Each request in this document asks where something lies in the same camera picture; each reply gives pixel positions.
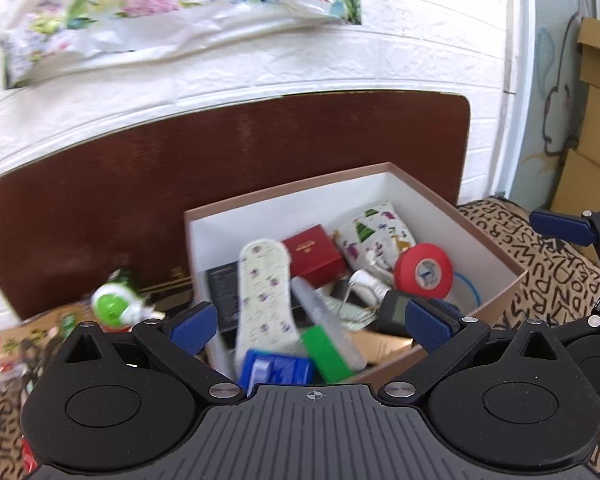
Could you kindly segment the dark brown wooden headboard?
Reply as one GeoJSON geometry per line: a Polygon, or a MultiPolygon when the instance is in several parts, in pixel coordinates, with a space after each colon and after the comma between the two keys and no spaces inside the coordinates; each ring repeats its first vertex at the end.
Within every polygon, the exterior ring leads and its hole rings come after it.
{"type": "Polygon", "coordinates": [[[432,91],[297,94],[175,116],[0,177],[0,289],[22,318],[77,300],[113,270],[145,286],[188,266],[189,209],[391,162],[449,202],[470,105],[432,91]]]}

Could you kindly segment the black small box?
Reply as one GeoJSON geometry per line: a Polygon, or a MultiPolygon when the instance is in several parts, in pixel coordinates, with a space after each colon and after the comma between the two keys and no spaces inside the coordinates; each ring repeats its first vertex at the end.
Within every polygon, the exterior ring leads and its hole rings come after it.
{"type": "Polygon", "coordinates": [[[236,330],[239,318],[237,263],[207,270],[206,279],[211,302],[218,311],[219,331],[236,330]]]}

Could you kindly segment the red gift box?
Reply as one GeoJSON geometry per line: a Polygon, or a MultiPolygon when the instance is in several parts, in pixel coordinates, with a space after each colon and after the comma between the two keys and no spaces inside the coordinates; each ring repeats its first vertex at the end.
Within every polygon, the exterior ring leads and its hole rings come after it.
{"type": "Polygon", "coordinates": [[[286,238],[283,244],[290,255],[291,276],[304,278],[314,288],[337,281],[347,273],[340,251],[319,224],[286,238]]]}

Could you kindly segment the red tape roll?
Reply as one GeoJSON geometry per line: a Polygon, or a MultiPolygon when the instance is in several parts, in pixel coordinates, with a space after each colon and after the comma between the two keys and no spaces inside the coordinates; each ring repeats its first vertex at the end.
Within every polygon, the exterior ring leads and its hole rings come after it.
{"type": "Polygon", "coordinates": [[[394,284],[401,292],[444,299],[454,278],[452,262],[437,245],[419,243],[402,252],[394,267],[394,284]]]}

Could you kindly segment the green white toy bottle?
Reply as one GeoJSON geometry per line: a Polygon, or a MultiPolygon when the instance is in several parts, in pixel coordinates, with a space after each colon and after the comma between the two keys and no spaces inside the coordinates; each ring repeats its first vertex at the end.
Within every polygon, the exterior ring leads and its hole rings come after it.
{"type": "Polygon", "coordinates": [[[137,288],[133,273],[126,269],[112,272],[93,292],[91,308],[100,325],[112,330],[127,330],[154,312],[137,288]]]}

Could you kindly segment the floral plastic sheet on wall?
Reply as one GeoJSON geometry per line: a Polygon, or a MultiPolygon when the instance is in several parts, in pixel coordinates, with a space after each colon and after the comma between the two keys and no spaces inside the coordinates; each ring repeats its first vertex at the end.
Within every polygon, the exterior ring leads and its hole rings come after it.
{"type": "Polygon", "coordinates": [[[286,30],[361,22],[361,0],[14,0],[0,18],[0,49],[12,89],[286,30]]]}

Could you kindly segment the blue plastic package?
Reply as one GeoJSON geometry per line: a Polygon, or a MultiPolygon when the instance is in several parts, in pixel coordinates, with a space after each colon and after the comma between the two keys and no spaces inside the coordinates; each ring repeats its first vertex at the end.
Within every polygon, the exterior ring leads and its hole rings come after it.
{"type": "Polygon", "coordinates": [[[238,384],[248,396],[257,385],[303,386],[312,382],[314,365],[309,358],[248,350],[238,384]]]}

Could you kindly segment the stacked cardboard boxes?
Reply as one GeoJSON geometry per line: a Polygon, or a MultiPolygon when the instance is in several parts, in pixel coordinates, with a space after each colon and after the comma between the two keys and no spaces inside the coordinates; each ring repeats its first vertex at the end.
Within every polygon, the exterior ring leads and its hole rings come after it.
{"type": "Polygon", "coordinates": [[[550,209],[578,216],[600,210],[600,21],[586,18],[580,28],[580,78],[588,99],[578,147],[568,152],[550,209]]]}

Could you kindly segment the floral white shoe insole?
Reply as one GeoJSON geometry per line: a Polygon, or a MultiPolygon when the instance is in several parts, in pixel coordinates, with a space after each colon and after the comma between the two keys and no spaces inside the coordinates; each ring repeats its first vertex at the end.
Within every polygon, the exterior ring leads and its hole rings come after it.
{"type": "Polygon", "coordinates": [[[239,314],[234,362],[242,372],[249,350],[306,356],[294,322],[290,255],[278,240],[254,240],[238,260],[239,314]]]}

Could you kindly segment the christmas print fabric pouch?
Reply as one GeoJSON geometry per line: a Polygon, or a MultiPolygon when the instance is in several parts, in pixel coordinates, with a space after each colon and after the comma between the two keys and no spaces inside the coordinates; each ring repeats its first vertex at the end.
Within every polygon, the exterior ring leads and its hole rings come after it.
{"type": "Polygon", "coordinates": [[[400,255],[417,244],[391,202],[370,206],[343,222],[332,240],[354,270],[366,268],[373,257],[383,269],[393,271],[400,255]]]}

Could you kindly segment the letter print bedsheet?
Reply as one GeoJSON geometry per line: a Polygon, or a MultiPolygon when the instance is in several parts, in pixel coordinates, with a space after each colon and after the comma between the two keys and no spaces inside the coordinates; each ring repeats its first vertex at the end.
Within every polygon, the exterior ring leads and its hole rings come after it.
{"type": "MultiPolygon", "coordinates": [[[[495,328],[517,328],[527,318],[542,318],[555,326],[591,313],[600,296],[600,268],[576,246],[539,236],[528,212],[508,200],[476,200],[458,211],[527,271],[495,328]]],[[[26,475],[19,415],[20,394],[0,391],[0,479],[26,475]]]]}

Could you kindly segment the green plastic block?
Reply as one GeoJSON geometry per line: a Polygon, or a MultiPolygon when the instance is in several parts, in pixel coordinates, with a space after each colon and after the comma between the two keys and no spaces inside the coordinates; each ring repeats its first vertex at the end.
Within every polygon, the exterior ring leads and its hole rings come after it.
{"type": "Polygon", "coordinates": [[[336,384],[354,375],[352,368],[321,326],[305,330],[301,334],[301,341],[326,384],[336,384]]]}

